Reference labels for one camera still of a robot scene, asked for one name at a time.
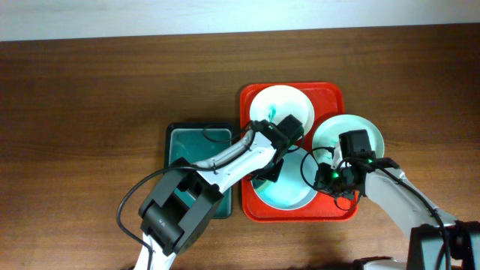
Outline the light green plate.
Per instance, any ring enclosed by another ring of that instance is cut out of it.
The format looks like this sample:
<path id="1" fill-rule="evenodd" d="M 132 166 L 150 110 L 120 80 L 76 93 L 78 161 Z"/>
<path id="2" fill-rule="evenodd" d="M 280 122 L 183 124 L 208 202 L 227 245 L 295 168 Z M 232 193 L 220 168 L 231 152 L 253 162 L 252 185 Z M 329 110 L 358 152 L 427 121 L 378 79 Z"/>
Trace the light green plate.
<path id="1" fill-rule="evenodd" d="M 357 115 L 336 115 L 324 121 L 313 134 L 312 148 L 335 147 L 340 134 L 356 130 L 367 131 L 372 150 L 378 158 L 383 158 L 385 143 L 380 130 L 366 118 Z"/>

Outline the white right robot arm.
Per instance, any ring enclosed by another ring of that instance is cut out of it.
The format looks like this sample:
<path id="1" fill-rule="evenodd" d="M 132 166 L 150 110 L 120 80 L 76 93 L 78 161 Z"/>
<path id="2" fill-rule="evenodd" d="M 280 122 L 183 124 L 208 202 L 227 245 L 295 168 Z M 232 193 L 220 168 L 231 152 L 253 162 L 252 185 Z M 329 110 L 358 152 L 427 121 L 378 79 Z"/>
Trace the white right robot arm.
<path id="1" fill-rule="evenodd" d="M 376 156 L 366 130 L 342 133 L 326 150 L 332 160 L 319 164 L 313 189 L 368 198 L 409 238 L 406 262 L 373 256 L 355 260 L 354 269 L 452 269 L 452 260 L 462 269 L 479 268 L 479 222 L 461 221 L 435 205 L 396 162 Z"/>

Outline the white plate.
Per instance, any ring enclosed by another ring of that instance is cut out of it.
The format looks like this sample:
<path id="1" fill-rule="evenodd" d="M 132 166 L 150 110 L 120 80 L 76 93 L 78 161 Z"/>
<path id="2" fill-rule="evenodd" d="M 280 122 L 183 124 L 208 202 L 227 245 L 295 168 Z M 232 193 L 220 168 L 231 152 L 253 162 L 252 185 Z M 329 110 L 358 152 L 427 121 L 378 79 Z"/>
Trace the white plate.
<path id="1" fill-rule="evenodd" d="M 306 94 L 289 85 L 273 85 L 260 91 L 253 99 L 249 116 L 251 120 L 268 120 L 279 124 L 292 115 L 302 123 L 304 135 L 314 123 L 314 105 Z"/>

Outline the light blue plate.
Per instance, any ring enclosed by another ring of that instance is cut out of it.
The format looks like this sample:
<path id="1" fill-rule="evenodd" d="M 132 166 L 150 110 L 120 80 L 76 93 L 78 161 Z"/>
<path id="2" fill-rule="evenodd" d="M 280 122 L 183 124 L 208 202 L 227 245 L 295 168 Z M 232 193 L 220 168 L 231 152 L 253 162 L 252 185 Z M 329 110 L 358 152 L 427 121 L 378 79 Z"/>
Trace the light blue plate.
<path id="1" fill-rule="evenodd" d="M 282 211 L 300 209 L 309 204 L 317 192 L 308 186 L 301 175 L 300 165 L 307 152 L 299 150 L 283 157 L 283 166 L 276 182 L 254 179 L 253 189 L 266 205 Z"/>

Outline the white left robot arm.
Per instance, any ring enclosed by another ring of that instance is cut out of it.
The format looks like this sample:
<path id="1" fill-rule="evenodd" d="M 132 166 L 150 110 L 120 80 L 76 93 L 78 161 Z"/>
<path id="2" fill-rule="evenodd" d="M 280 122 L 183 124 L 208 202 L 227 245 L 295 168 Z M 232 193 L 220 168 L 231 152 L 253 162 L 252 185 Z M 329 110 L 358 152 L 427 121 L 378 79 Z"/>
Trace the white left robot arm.
<path id="1" fill-rule="evenodd" d="M 203 234 L 224 192 L 251 173 L 278 169 L 303 133 L 293 115 L 277 124 L 252 121 L 250 130 L 221 153 L 196 163 L 180 158 L 166 168 L 139 207 L 142 249 L 135 269 L 169 269 Z"/>

